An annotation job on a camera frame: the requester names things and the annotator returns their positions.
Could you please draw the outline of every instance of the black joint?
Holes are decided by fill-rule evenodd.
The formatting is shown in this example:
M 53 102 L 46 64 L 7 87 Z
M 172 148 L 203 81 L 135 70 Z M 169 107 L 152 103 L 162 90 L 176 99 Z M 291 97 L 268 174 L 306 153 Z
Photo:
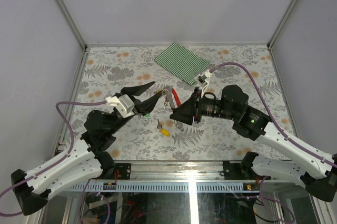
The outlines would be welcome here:
M 26 177 L 23 170 L 16 170 L 11 174 L 12 185 L 23 181 Z M 45 190 L 41 194 L 33 193 L 33 188 L 23 183 L 13 189 L 16 199 L 22 209 L 23 215 L 31 215 L 42 209 L 48 203 L 48 195 L 51 190 Z
M 306 172 L 301 176 L 301 180 L 305 184 L 306 191 L 312 196 L 332 202 L 337 191 L 337 168 L 332 167 L 331 171 L 326 171 L 325 175 L 325 178 L 314 179 Z
M 96 156 L 97 160 L 101 164 L 102 174 L 97 179 L 108 179 L 111 177 L 114 169 L 115 162 L 112 157 L 107 152 L 102 152 L 100 155 Z
M 252 170 L 253 161 L 259 154 L 255 152 L 247 152 L 240 163 L 240 168 L 242 173 L 248 179 L 255 179 L 257 177 L 256 173 Z

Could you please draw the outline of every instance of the white gray wall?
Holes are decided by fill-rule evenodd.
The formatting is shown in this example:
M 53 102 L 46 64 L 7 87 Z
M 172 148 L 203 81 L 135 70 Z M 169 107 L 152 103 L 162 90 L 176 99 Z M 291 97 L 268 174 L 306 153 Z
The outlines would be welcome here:
M 51 157 L 81 49 L 54 0 L 0 0 L 0 191 L 16 169 Z M 0 211 L 20 208 L 12 192 Z M 21 223 L 22 216 L 0 223 Z
M 337 0 L 300 0 L 273 51 L 300 136 L 337 153 Z
M 267 43 L 291 0 L 64 0 L 88 44 Z

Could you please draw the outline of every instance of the black bracket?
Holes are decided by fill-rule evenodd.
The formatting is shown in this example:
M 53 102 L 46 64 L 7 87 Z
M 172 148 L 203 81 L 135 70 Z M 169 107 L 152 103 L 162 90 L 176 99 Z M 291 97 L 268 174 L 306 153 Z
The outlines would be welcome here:
M 131 177 L 131 163 L 116 163 L 114 169 L 114 179 L 117 173 L 118 180 L 129 180 Z
M 220 172 L 220 175 L 224 176 L 225 180 L 255 180 L 257 177 L 256 175 L 246 177 L 245 174 L 242 173 L 240 163 L 240 161 L 223 161 L 223 171 Z

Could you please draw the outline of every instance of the red wire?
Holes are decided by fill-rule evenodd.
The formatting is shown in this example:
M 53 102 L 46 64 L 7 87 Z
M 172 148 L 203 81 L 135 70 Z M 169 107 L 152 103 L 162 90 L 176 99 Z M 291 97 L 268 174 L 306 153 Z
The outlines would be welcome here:
M 120 176 L 120 171 L 119 170 L 116 170 L 115 171 L 115 184 L 117 186 L 117 180 L 118 180 L 118 177 Z
M 172 94 L 174 96 L 175 102 L 177 103 L 177 106 L 181 105 L 180 99 L 178 97 L 178 94 L 175 92 L 175 89 L 172 88 Z

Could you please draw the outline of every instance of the wire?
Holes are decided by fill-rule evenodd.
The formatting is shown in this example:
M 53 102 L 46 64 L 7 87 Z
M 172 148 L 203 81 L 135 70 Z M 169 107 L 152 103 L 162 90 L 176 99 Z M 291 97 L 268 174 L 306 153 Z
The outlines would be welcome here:
M 219 68 L 221 68 L 221 67 L 223 67 L 223 66 L 227 66 L 227 65 L 235 65 L 235 66 L 238 66 L 238 67 L 242 68 L 242 69 L 247 73 L 247 75 L 248 75 L 249 78 L 251 79 L 251 81 L 252 81 L 252 83 L 253 83 L 253 85 L 254 85 L 256 91 L 257 91 L 257 94 L 259 95 L 259 97 L 260 97 L 260 99 L 261 99 L 261 101 L 262 101 L 262 103 L 263 103 L 265 109 L 267 110 L 267 113 L 268 113 L 269 117 L 271 118 L 272 122 L 274 123 L 274 125 L 276 126 L 276 128 L 278 129 L 278 131 L 279 131 L 279 132 L 280 132 L 286 139 L 288 139 L 293 145 L 295 145 L 295 146 L 298 147 L 299 149 L 303 150 L 304 152 L 310 154 L 311 156 L 313 156 L 313 157 L 319 159 L 320 161 L 325 162 L 325 163 L 327 163 L 327 164 L 329 164 L 329 165 L 331 165 L 331 166 L 337 168 L 337 164 L 334 164 L 333 162 L 331 162 L 331 161 L 329 161 L 329 160 L 326 160 L 324 157 L 321 157 L 320 155 L 318 155 L 318 154 L 316 154 L 316 153 L 310 151 L 309 149 L 307 149 L 307 148 L 301 146 L 300 144 L 298 144 L 297 142 L 295 142 L 293 139 L 291 139 L 291 138 L 284 132 L 284 130 L 283 130 L 283 129 L 279 126 L 279 124 L 276 122 L 276 119 L 274 118 L 272 112 L 270 111 L 270 109 L 269 109 L 269 107 L 268 107 L 266 101 L 264 100 L 264 98 L 263 98 L 263 96 L 262 96 L 262 94 L 261 94 L 261 92 L 260 92 L 260 89 L 259 89 L 259 87 L 257 86 L 257 84 L 256 84 L 256 82 L 255 82 L 255 80 L 254 80 L 254 78 L 253 78 L 253 76 L 252 76 L 252 74 L 251 74 L 251 73 L 248 71 L 248 69 L 245 68 L 243 65 L 241 65 L 241 64 L 239 64 L 239 63 L 236 63 L 236 62 L 225 62 L 225 63 L 221 63 L 221 64 L 219 64 L 218 66 L 212 68 L 212 69 L 210 70 L 210 73 L 213 73 L 214 71 L 218 70 Z
M 101 104 L 105 104 L 106 101 L 102 101 L 102 102 L 98 102 L 98 103 L 78 103 L 78 102 L 70 102 L 70 101 L 62 101 L 62 102 L 58 102 L 56 104 L 56 110 L 57 112 L 60 114 L 61 118 L 64 120 L 64 122 L 66 123 L 69 131 L 70 131 L 70 136 L 71 136 L 71 143 L 70 143 L 70 147 L 68 149 L 68 154 L 72 151 L 73 149 L 73 146 L 74 146 L 74 139 L 75 139 L 75 136 L 74 136 L 74 132 L 72 130 L 72 127 L 68 121 L 68 119 L 63 115 L 63 113 L 61 112 L 59 106 L 61 104 L 70 104 L 70 105 L 81 105 L 81 106 L 95 106 L 95 105 L 101 105 Z M 51 168 L 59 165 L 63 160 L 65 160 L 68 156 L 67 155 L 64 155 L 62 158 L 60 158 L 58 161 L 56 161 L 55 163 L 49 165 L 48 167 L 44 168 L 43 170 L 39 171 L 38 173 L 35 174 L 35 176 L 31 176 L 29 178 L 26 178 L 25 180 L 22 180 L 20 181 L 19 183 L 16 183 L 10 187 L 8 187 L 6 190 L 4 190 L 3 192 L 0 193 L 0 199 L 3 197 L 3 195 L 5 195 L 6 193 L 8 193 L 9 191 L 12 191 L 13 189 L 15 189 L 16 187 L 26 183 L 26 182 L 29 182 L 31 181 L 32 179 L 34 179 L 35 177 L 38 177 L 40 176 L 41 174 L 43 174 L 44 172 L 46 172 L 47 170 L 50 170 Z M 13 217 L 13 216 L 18 216 L 18 215 L 21 215 L 22 214 L 22 211 L 21 212 L 16 212 L 16 213 L 2 213 L 0 212 L 0 216 L 1 217 Z
M 255 204 L 258 205 L 258 206 L 264 206 L 264 204 L 257 203 L 256 201 L 255 201 Z
M 268 223 L 278 223 L 277 220 L 266 220 L 266 219 L 262 218 L 261 216 L 259 216 L 257 213 L 254 213 L 254 215 L 255 215 L 256 217 L 258 217 L 259 219 L 265 221 L 265 222 L 268 222 Z
M 83 201 L 84 201 L 84 196 L 85 196 L 85 190 L 88 187 L 89 183 L 90 183 L 90 179 L 85 184 L 85 186 L 83 188 L 83 191 L 81 192 L 81 195 L 80 195 L 80 206 L 78 208 L 78 221 L 79 221 L 80 224 L 82 224 L 81 212 L 82 212 L 82 206 L 83 206 Z
M 116 184 L 116 188 L 117 188 L 117 180 L 118 180 L 118 177 L 120 176 L 120 171 L 119 170 L 116 170 L 115 171 L 115 184 Z
M 106 220 L 104 222 L 104 224 L 107 224 L 107 222 L 109 221 L 109 218 L 110 218 L 110 202 L 102 194 L 100 194 L 100 196 L 105 200 L 106 205 L 107 205 L 107 217 L 106 217 Z
M 174 96 L 175 102 L 177 103 L 177 106 L 180 106 L 181 105 L 180 99 L 179 99 L 178 94 L 176 93 L 175 89 L 173 89 L 173 88 L 172 88 L 172 94 Z
M 264 195 L 262 195 L 262 185 L 263 185 L 264 181 L 266 180 L 266 178 L 267 178 L 267 177 L 264 177 L 264 178 L 262 179 L 262 181 L 261 181 L 261 184 L 260 184 L 260 199 L 262 200 L 262 203 L 263 203 L 264 207 L 265 207 L 266 210 L 270 213 L 270 215 L 273 216 L 276 220 L 281 221 L 281 222 L 283 222 L 283 223 L 285 223 L 285 224 L 291 224 L 291 223 L 294 223 L 294 222 L 295 222 L 295 215 L 294 215 L 294 213 L 293 213 L 293 212 L 286 206 L 286 204 L 284 204 L 284 203 L 282 203 L 282 202 L 280 202 L 280 201 L 278 201 L 278 200 L 276 200 L 276 199 L 272 199 L 272 198 L 265 197 Z M 286 220 L 280 219 L 277 215 L 275 215 L 275 214 L 272 212 L 272 210 L 271 210 L 269 207 L 267 207 L 267 205 L 266 205 L 264 199 L 270 200 L 270 201 L 273 201 L 273 202 L 276 202 L 276 203 L 279 203 L 284 209 L 286 209 L 286 210 L 290 213 L 292 220 L 291 220 L 291 221 L 286 221 Z
M 255 184 L 257 185 L 260 181 L 261 177 L 260 176 L 257 176 L 257 179 L 255 180 Z

